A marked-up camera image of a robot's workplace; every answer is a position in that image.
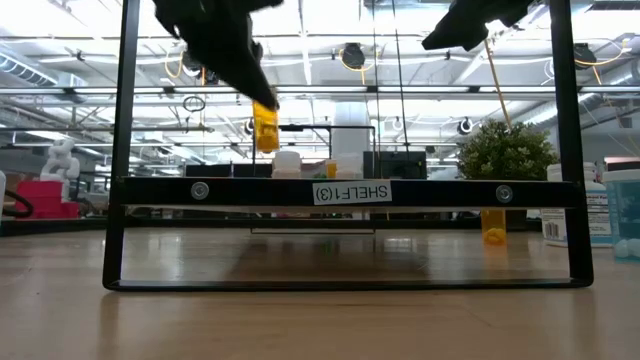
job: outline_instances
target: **red container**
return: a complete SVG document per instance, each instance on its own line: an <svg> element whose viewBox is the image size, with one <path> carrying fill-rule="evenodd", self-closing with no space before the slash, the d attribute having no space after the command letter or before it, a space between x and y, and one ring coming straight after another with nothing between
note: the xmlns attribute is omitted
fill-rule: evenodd
<svg viewBox="0 0 640 360"><path fill-rule="evenodd" d="M23 181L17 192L33 205L28 219L77 219L78 204L62 202L62 183L57 181ZM17 203L18 211L26 210Z"/></svg>

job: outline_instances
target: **black metal shelf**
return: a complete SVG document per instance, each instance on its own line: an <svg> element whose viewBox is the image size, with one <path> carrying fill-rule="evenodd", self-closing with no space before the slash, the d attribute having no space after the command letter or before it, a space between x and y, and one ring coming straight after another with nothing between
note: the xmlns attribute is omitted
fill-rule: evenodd
<svg viewBox="0 0 640 360"><path fill-rule="evenodd" d="M567 183L393 181L390 185L393 200L387 203L349 204L350 207L374 210L398 206L401 208L565 208L569 278L302 283L123 280L122 255L127 205L309 207L314 204L312 188L316 184L311 180L126 178L131 152L140 1L123 1L111 174L113 182L110 193L102 280L107 289L119 291L549 289L585 287L593 282L570 0L550 0L549 2L552 20L553 64L556 74L558 140L562 175ZM403 88L400 87L399 90L401 96L404 97ZM211 195L197 196L201 200L193 198L191 191L194 181L205 184Z"/></svg>
<svg viewBox="0 0 640 360"><path fill-rule="evenodd" d="M227 179L227 178L143 178L127 177L116 182L122 204L224 207L313 207L313 184L327 180ZM349 208L575 208L582 202L582 191L569 182L519 181L426 181L393 180L392 202L349 204ZM209 194L195 199L191 190L205 184ZM512 192L501 201L499 189Z"/></svg>

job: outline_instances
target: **yellow bottle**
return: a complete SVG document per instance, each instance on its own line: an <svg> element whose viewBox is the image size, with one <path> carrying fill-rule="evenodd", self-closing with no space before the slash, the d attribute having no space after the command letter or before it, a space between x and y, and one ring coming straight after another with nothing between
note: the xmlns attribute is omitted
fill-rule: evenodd
<svg viewBox="0 0 640 360"><path fill-rule="evenodd" d="M279 150L278 113L254 101L253 118L258 151L268 154Z"/></svg>
<svg viewBox="0 0 640 360"><path fill-rule="evenodd" d="M504 210L482 211L482 238L486 245L507 245L507 220Z"/></svg>

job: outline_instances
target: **potted plant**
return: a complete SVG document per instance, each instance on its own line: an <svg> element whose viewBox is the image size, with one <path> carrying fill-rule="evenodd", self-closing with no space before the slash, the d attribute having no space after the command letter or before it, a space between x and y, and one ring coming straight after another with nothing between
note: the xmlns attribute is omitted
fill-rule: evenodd
<svg viewBox="0 0 640 360"><path fill-rule="evenodd" d="M558 162L548 133L532 126L489 120L460 145L458 168L467 180L544 181L547 167ZM526 211L507 211L509 230L526 229Z"/></svg>

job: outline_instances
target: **screw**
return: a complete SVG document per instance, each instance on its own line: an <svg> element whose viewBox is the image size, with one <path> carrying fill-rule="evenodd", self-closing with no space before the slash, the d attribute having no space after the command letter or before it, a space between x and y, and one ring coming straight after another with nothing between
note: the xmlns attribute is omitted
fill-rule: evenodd
<svg viewBox="0 0 640 360"><path fill-rule="evenodd" d="M508 204L513 200L513 190L507 185L501 185L496 190L496 196L498 197L498 201L503 204Z"/></svg>
<svg viewBox="0 0 640 360"><path fill-rule="evenodd" d="M191 196L196 200L204 200L209 196L209 186L203 182L193 184Z"/></svg>

